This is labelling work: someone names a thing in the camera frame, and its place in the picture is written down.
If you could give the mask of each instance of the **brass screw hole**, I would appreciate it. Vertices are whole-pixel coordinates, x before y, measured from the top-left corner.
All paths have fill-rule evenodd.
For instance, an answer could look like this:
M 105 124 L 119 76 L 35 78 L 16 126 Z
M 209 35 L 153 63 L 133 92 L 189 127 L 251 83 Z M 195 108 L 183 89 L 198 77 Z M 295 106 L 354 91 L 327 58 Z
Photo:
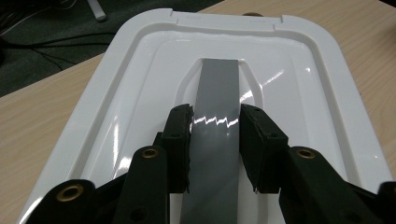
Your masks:
M 297 154 L 305 159 L 314 159 L 315 153 L 309 149 L 297 149 Z
M 154 158 L 158 156 L 160 152 L 157 149 L 149 148 L 142 152 L 142 157 L 146 159 Z
M 56 199 L 62 203 L 70 202 L 70 201 L 73 201 L 76 198 L 78 198 L 82 194 L 83 191 L 84 191 L 84 188 L 80 184 L 71 185 L 71 186 L 68 186 L 68 187 L 62 189 L 56 195 Z

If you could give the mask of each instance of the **gray strip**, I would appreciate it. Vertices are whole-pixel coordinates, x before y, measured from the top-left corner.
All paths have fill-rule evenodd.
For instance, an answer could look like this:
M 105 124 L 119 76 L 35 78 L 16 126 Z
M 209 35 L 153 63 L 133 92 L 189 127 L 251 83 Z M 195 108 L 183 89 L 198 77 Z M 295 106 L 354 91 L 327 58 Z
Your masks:
M 239 158 L 237 60 L 204 59 L 190 142 L 190 193 L 181 224 L 236 223 Z

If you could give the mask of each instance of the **wooden table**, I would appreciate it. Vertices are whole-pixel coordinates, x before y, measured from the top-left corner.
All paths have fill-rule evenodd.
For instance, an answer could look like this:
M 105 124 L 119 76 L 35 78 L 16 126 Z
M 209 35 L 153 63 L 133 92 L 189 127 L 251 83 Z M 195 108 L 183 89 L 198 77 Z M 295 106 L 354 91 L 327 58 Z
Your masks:
M 375 0 L 230 0 L 204 13 L 294 15 L 338 41 L 396 177 L 396 8 Z M 102 55 L 0 98 L 0 223 L 14 223 Z

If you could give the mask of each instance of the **glossy white surface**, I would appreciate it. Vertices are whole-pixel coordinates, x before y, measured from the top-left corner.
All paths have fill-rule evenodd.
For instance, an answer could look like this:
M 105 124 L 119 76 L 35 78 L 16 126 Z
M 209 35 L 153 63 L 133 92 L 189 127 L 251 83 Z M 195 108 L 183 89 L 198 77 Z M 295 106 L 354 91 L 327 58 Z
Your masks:
M 149 11 L 128 21 L 68 121 L 23 213 L 55 185 L 124 174 L 175 105 L 194 105 L 203 58 L 239 61 L 240 102 L 263 108 L 290 146 L 320 151 L 346 180 L 376 191 L 388 166 L 332 37 L 310 21 Z M 240 166 L 239 223 L 282 223 L 277 196 L 252 192 Z M 178 223 L 180 196 L 172 198 Z

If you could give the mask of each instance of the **tray rim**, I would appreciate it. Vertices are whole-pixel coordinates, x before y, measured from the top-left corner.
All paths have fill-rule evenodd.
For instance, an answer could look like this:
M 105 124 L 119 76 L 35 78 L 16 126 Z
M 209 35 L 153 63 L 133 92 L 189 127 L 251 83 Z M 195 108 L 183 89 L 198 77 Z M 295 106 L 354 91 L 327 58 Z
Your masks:
M 379 182 L 391 180 L 388 165 L 347 63 L 338 44 L 326 30 L 311 21 L 294 16 L 253 18 L 175 12 L 169 8 L 154 9 L 133 17 L 117 32 L 37 179 L 22 210 L 19 223 L 25 221 L 29 211 L 39 203 L 40 197 L 43 197 L 53 186 L 67 179 L 78 178 L 82 172 L 81 167 L 84 167 L 84 161 L 90 153 L 84 148 L 89 148 L 89 143 L 93 142 L 92 140 L 97 135 L 106 115 L 106 108 L 125 72 L 126 64 L 134 55 L 134 49 L 139 40 L 151 32 L 168 29 L 183 32 L 211 31 L 230 35 L 262 35 L 262 33 L 276 35 L 277 33 L 301 41 L 311 50 L 320 52 L 322 57 L 315 57 L 317 66 L 323 66 L 322 70 L 327 71 L 328 74 L 336 74 L 335 76 L 328 74 L 320 76 L 320 79 L 323 84 L 322 79 L 327 78 L 326 81 L 329 85 L 331 84 L 323 88 L 329 104 L 332 104 L 329 108 L 333 122 L 342 121 L 334 123 L 334 126 L 338 126 L 334 128 L 341 130 L 340 133 L 337 132 L 338 138 L 346 137 L 342 141 L 347 143 L 346 146 L 340 147 L 348 147 L 349 150 L 345 151 L 350 151 L 350 155 L 343 155 L 343 157 L 349 157 L 354 161 L 349 169 L 356 167 L 354 171 L 356 174 L 364 174 L 364 178 L 362 175 L 356 178 L 348 176 L 349 181 L 370 191 L 376 191 Z M 368 160 L 360 156 L 362 148 L 369 148 L 371 153 L 377 154 L 375 168 L 367 165 L 367 162 L 372 163 L 372 159 Z M 65 169 L 54 169 L 60 166 Z

